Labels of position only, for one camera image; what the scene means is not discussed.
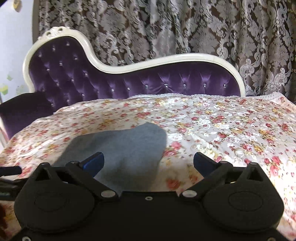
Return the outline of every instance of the purple armrest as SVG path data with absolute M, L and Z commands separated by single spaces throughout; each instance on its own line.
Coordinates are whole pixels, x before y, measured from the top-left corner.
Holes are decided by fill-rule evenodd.
M 43 92 L 25 93 L 0 104 L 0 117 L 11 139 L 34 120 L 53 114 Z

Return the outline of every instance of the brown damask curtain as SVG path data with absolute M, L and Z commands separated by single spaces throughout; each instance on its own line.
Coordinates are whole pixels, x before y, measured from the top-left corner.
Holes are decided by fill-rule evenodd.
M 232 63 L 247 95 L 296 102 L 296 0 L 39 0 L 39 33 L 69 26 L 108 65 L 178 53 Z

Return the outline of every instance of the purple velvet backrest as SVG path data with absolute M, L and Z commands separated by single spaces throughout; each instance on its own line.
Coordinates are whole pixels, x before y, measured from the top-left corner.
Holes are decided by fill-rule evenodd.
M 33 55 L 29 73 L 53 111 L 80 101 L 126 99 L 138 94 L 180 93 L 240 96 L 235 78 L 217 64 L 200 61 L 166 64 L 124 74 L 98 70 L 72 37 L 55 38 Z

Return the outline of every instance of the metal screw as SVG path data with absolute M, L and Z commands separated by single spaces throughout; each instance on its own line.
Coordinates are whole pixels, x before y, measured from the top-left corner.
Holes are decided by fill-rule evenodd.
M 24 237 L 22 238 L 22 241 L 31 241 L 31 239 L 30 239 L 28 236 L 24 236 Z
M 193 191 L 193 190 L 186 190 L 186 191 L 182 192 L 182 195 L 184 197 L 192 198 L 192 197 L 195 197 L 197 195 L 197 192 Z
M 112 190 L 105 190 L 101 192 L 101 196 L 104 198 L 111 198 L 114 197 L 116 193 Z

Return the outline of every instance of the white wall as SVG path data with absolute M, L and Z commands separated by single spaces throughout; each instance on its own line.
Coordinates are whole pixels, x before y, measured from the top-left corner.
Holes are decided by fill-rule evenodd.
M 22 63 L 32 43 L 34 0 L 22 0 L 15 11 L 13 0 L 0 7 L 0 96 L 2 102 L 28 92 L 22 77 Z

